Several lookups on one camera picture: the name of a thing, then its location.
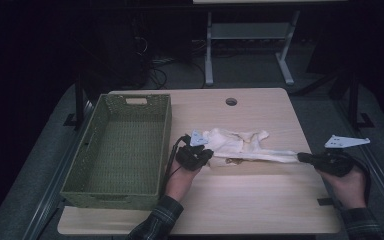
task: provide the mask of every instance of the green plastic basket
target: green plastic basket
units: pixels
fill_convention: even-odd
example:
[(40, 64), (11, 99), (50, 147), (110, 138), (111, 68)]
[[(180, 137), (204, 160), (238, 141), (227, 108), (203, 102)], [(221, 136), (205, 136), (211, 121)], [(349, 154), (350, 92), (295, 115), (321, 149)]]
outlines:
[(81, 208), (151, 210), (170, 131), (170, 95), (101, 95), (61, 195)]

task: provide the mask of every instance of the white garment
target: white garment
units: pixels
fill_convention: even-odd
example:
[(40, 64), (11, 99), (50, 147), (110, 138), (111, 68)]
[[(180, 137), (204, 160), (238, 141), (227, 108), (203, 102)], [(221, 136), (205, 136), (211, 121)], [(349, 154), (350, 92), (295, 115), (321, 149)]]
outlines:
[(289, 150), (269, 150), (262, 148), (262, 141), (268, 132), (232, 132), (214, 128), (203, 132), (202, 136), (208, 140), (205, 148), (214, 151), (210, 160), (212, 166), (237, 165), (229, 159), (269, 160), (283, 163), (298, 162), (297, 154)]

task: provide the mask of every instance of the forearm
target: forearm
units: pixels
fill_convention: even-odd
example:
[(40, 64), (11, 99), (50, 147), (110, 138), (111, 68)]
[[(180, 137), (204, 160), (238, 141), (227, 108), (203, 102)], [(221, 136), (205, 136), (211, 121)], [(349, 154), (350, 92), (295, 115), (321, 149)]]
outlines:
[(341, 215), (350, 240), (384, 240), (384, 232), (368, 208), (345, 210)]
[(169, 235), (182, 211), (179, 202), (163, 196), (149, 217), (134, 228), (126, 239), (163, 239)]

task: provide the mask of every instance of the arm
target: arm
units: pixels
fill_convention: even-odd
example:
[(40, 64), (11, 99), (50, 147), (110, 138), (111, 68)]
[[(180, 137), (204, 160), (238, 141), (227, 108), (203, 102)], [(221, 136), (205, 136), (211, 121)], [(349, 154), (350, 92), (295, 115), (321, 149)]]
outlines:
[(201, 169), (193, 172), (173, 161), (171, 177), (167, 182), (165, 196), (158, 202), (149, 217), (135, 227), (126, 239), (163, 239), (173, 229), (174, 224), (183, 211), (180, 201), (188, 193), (192, 181)]
[(330, 185), (345, 210), (341, 212), (350, 240), (383, 240), (384, 232), (364, 199), (366, 178), (358, 167), (343, 177), (316, 170)]

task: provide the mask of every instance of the background desk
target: background desk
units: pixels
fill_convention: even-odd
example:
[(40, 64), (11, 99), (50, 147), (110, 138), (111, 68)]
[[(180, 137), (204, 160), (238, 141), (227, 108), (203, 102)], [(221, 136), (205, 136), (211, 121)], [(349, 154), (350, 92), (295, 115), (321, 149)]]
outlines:
[[(170, 93), (170, 144), (193, 129), (264, 129), (268, 149), (309, 152), (298, 119), (283, 89), (136, 91)], [(235, 98), (236, 106), (228, 106)], [(195, 178), (185, 210), (172, 234), (316, 234), (339, 231), (332, 206), (319, 206), (325, 187), (313, 167), (296, 163), (243, 162), (204, 167)], [(66, 235), (127, 234), (148, 211), (66, 207), (58, 231)]]

